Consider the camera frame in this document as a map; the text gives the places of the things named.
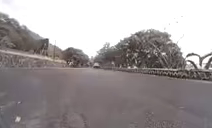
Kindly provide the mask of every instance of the road surface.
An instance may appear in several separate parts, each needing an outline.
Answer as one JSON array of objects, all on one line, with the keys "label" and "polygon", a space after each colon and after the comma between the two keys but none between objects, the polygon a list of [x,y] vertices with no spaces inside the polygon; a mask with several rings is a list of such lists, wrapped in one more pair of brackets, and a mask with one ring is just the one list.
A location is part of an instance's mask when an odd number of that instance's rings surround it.
[{"label": "road surface", "polygon": [[8,124],[26,128],[162,128],[162,122],[212,128],[212,82],[97,69],[8,69],[0,70],[0,107]]}]

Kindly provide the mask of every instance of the guardrail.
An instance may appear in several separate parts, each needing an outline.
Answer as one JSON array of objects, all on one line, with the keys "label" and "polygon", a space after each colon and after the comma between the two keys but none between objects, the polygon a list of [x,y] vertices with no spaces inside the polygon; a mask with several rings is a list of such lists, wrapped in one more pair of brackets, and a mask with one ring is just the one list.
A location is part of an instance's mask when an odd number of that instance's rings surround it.
[{"label": "guardrail", "polygon": [[143,68],[127,69],[116,67],[101,67],[104,70],[122,71],[129,73],[141,73],[157,76],[166,76],[180,79],[195,79],[212,81],[212,70],[195,70],[195,69],[160,69],[160,68]]}]

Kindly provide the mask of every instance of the tree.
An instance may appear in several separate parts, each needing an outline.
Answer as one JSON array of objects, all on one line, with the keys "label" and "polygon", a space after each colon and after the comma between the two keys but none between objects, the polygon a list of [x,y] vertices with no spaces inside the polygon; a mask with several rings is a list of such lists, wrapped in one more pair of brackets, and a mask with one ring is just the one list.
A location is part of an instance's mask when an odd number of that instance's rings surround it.
[{"label": "tree", "polygon": [[[198,55],[198,54],[196,54],[196,53],[189,53],[189,54],[186,55],[185,59],[187,59],[188,57],[191,57],[191,56],[197,56],[197,57],[199,58],[199,66],[200,66],[200,67],[198,67],[197,64],[195,64],[194,61],[186,60],[187,62],[189,62],[190,64],[192,64],[193,67],[194,67],[195,69],[199,69],[199,68],[200,68],[200,69],[203,69],[203,68],[204,68],[204,69],[209,69],[209,67],[211,67],[211,64],[212,64],[212,52],[211,52],[211,53],[208,53],[208,54],[206,54],[206,55],[204,55],[204,56],[200,56],[200,55]],[[203,61],[204,61],[206,58],[208,58],[209,56],[211,56],[211,57],[209,58],[209,60],[208,60],[208,62],[206,63],[205,67],[202,67]]]},{"label": "tree", "polygon": [[87,65],[89,57],[80,49],[69,47],[63,51],[63,59],[74,67]]},{"label": "tree", "polygon": [[[47,55],[47,51],[50,51],[49,46],[52,46],[49,45],[48,39],[39,36],[25,25],[20,25],[16,19],[0,12],[0,45],[3,44],[7,44],[8,48],[34,51],[42,55]],[[62,50],[57,48],[57,51],[57,55],[62,56]]]},{"label": "tree", "polygon": [[95,58],[103,63],[113,60],[115,65],[125,67],[181,68],[185,64],[170,35],[154,29],[136,32],[112,47],[106,43]]}]

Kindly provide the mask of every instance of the car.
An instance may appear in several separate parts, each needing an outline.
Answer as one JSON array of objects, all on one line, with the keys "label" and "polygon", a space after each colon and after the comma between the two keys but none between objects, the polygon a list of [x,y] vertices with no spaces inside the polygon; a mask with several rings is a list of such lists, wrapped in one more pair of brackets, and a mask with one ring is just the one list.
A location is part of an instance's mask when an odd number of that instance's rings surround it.
[{"label": "car", "polygon": [[93,68],[100,68],[100,64],[99,63],[94,63]]}]

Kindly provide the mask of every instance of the overcast sky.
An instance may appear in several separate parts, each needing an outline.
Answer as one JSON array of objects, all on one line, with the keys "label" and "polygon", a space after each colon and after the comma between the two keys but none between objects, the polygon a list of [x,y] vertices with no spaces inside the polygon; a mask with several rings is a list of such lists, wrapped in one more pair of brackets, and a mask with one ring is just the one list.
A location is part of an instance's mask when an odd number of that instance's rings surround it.
[{"label": "overcast sky", "polygon": [[164,27],[175,42],[184,34],[178,43],[184,54],[212,49],[209,0],[0,0],[0,11],[60,48],[76,47],[89,56],[105,42]]}]

